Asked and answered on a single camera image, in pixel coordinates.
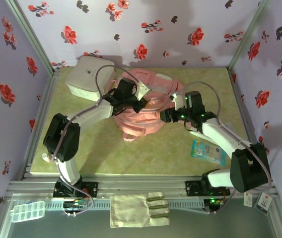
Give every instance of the metal frame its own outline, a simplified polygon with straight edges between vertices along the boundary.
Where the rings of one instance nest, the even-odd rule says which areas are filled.
[[[16,19],[20,23],[24,30],[27,38],[32,44],[33,48],[39,55],[42,63],[46,70],[49,72],[50,77],[48,79],[42,102],[40,105],[39,113],[36,121],[37,126],[32,133],[30,142],[27,147],[27,151],[24,157],[24,164],[21,167],[19,178],[22,181],[11,181],[5,196],[5,200],[0,210],[0,237],[7,237],[10,229],[10,210],[16,204],[18,200],[47,200],[56,201],[53,199],[54,185],[59,177],[58,173],[31,173],[31,165],[35,155],[36,147],[40,139],[41,131],[44,125],[45,117],[50,105],[50,101],[53,95],[53,91],[58,79],[59,70],[53,69],[50,62],[41,47],[37,37],[35,36],[29,22],[20,9],[19,4],[15,0],[5,0],[15,15]],[[250,39],[255,27],[258,23],[260,15],[268,7],[271,0],[261,1],[259,8],[252,19],[243,40],[241,41],[235,55],[230,62],[228,67],[229,77],[233,72],[233,68],[239,59],[246,42]],[[251,142],[254,142],[253,130],[249,128],[247,121],[245,120],[244,110],[240,99],[237,98],[238,92],[234,90],[237,103],[239,105],[240,112],[243,117],[247,136]],[[170,201],[191,201],[193,199],[210,199],[210,196],[202,197],[187,197],[185,181],[187,180],[200,180],[200,176],[114,176],[114,175],[90,175],[84,177],[84,181],[96,181],[99,182],[98,194],[96,201],[109,201],[110,196],[114,194],[125,194],[125,193],[144,193],[149,191],[162,191],[165,194],[165,198]],[[251,191],[254,197],[257,197],[260,193],[257,190]],[[273,186],[269,191],[268,195],[274,198],[272,208],[270,210],[270,219],[272,221],[274,232],[277,237],[282,238],[282,209],[281,202],[278,196],[276,188]],[[242,198],[243,194],[237,193],[233,198]]]
[[[236,63],[238,62],[242,52],[244,51],[244,49],[247,47],[247,43],[249,42],[249,39],[252,37],[252,34],[254,33],[256,27],[259,24],[259,19],[261,18],[261,16],[263,16],[263,13],[266,11],[266,9],[268,8],[269,4],[271,3],[272,0],[262,0],[258,6],[258,9],[254,15],[254,17],[252,18],[245,34],[244,37],[242,38],[238,48],[236,49],[236,52],[234,53],[233,58],[231,59],[229,66],[228,66],[228,70],[233,70]]]

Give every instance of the small plastic storage box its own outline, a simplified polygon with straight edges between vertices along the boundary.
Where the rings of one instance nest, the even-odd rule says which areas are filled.
[[[16,205],[12,211],[12,222],[24,222],[39,219],[45,216],[45,202],[30,202]]]

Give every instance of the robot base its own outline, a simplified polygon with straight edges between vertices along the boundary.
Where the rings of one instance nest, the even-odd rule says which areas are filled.
[[[75,187],[85,190],[92,197],[97,197],[98,183],[97,182],[83,182],[82,178],[74,184]],[[59,179],[54,187],[54,198],[66,198],[66,197],[86,197],[83,193],[69,187],[62,179]]]

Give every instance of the wall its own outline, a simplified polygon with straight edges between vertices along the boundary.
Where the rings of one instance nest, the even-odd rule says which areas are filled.
[[[268,149],[282,197],[282,0],[273,0],[235,67],[248,123]]]
[[[17,179],[48,72],[5,1],[0,0],[0,204]]]
[[[17,0],[54,67],[228,66],[260,0]]]

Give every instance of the glove finger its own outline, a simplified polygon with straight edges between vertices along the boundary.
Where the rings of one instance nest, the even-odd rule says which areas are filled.
[[[166,217],[170,210],[168,208],[149,209],[150,217]]]
[[[164,198],[163,192],[149,192],[147,194],[147,201],[156,201]]]
[[[156,208],[164,208],[164,207],[168,207],[169,203],[167,200],[156,200],[156,201],[147,201],[146,202],[147,206],[149,207],[149,209],[156,209]]]

